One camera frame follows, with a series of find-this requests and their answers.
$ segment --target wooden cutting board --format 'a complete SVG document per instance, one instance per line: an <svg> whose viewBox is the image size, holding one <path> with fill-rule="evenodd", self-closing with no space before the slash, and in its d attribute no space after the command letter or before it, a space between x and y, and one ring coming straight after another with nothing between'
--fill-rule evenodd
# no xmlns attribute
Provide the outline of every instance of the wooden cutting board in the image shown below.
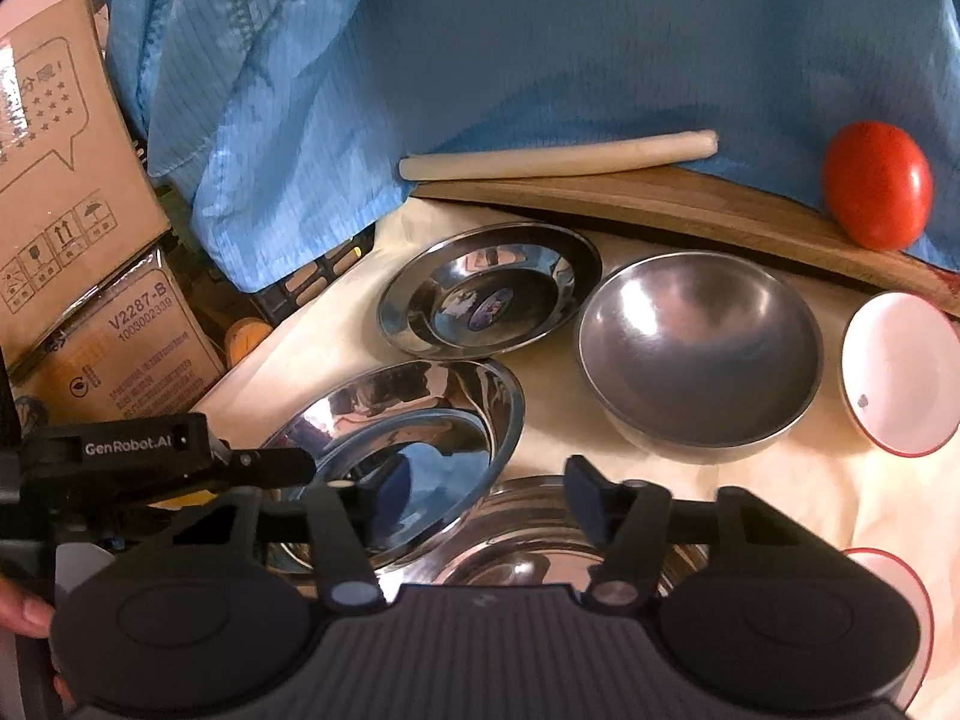
<svg viewBox="0 0 960 720"><path fill-rule="evenodd" d="M794 261L877 290L904 290L960 317L960 276L899 253L867 251L829 218L765 191L679 167L499 181L436 181L417 197L603 218Z"/></svg>

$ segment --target stainless steel bowl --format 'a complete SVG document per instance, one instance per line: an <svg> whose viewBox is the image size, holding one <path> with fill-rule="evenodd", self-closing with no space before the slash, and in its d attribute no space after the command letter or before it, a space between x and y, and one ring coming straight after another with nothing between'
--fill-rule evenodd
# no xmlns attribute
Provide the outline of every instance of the stainless steel bowl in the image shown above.
<svg viewBox="0 0 960 720"><path fill-rule="evenodd" d="M412 494L397 528L371 546L374 567L429 549L479 501L520 440L520 383L497 362L391 365L339 386L292 419L267 446L299 446L317 463L314 484L361 480L387 457L409 463ZM296 498L302 488L279 495ZM306 545L274 550L278 570L310 565Z"/></svg>
<svg viewBox="0 0 960 720"><path fill-rule="evenodd" d="M384 290L377 319L390 343L416 357L480 359L575 317L601 274L594 245L563 227L482 227L408 263Z"/></svg>
<svg viewBox="0 0 960 720"><path fill-rule="evenodd" d="M677 460L751 455L784 435L820 385L820 329L759 266L682 251L613 274L581 314L587 381L627 439Z"/></svg>
<svg viewBox="0 0 960 720"><path fill-rule="evenodd" d="M566 507L563 477L530 476L497 485L456 533L380 581L394 592L402 583L561 583L584 591L589 570L601 560ZM706 564L703 547L671 547L659 591L669 593Z"/></svg>

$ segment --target white plate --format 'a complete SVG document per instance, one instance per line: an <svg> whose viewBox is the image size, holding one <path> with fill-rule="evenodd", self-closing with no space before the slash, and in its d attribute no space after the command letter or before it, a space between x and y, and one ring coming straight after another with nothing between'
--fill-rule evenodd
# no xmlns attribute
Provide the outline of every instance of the white plate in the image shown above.
<svg viewBox="0 0 960 720"><path fill-rule="evenodd" d="M930 659L933 657L933 603L930 603L930 596L920 577L917 576L917 572L896 555L871 547L853 547L846 550L844 555L872 571L904 596L920 621L920 649L917 659L907 672L904 683L892 698L894 705L902 712L906 712L906 707L910 706L920 691L926 671L930 668Z"/></svg>
<svg viewBox="0 0 960 720"><path fill-rule="evenodd" d="M853 420L887 452L928 455L960 425L960 340L923 298L869 300L844 333L840 372Z"/></svg>

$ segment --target beige tablecloth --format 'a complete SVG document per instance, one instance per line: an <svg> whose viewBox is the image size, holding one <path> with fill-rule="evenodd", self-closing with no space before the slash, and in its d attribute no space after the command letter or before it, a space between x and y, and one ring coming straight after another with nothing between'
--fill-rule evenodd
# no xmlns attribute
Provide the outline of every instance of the beige tablecloth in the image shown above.
<svg viewBox="0 0 960 720"><path fill-rule="evenodd" d="M378 224L376 248L323 295L288 319L197 406L233 446L258 446L293 413L333 386L373 367L399 362L376 328L374 310L390 277L426 245L510 215L473 206L411 199ZM664 247L588 234L605 271ZM713 498L719 485L742 485L837 547L872 546L907 560L933 600L933 663L910 714L960 717L960 440L922 460L872 447L840 400L837 360L861 293L793 275L781 276L808 300L824 336L824 383L813 406L782 442L723 466L685 466L647 457L605 418L581 379L570 327L501 362L515 372L527 418L506 477L558 473L582 453L608 477L666 485L680 498Z"/></svg>

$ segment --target human hand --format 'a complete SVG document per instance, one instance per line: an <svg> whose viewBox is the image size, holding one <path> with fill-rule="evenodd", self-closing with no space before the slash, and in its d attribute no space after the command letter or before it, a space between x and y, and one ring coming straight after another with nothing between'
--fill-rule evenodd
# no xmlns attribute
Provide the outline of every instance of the human hand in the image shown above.
<svg viewBox="0 0 960 720"><path fill-rule="evenodd" d="M45 600L0 577L0 628L21 637L46 638L50 635L53 617L54 608ZM69 707L72 706L73 697L60 675L54 677L54 690Z"/></svg>

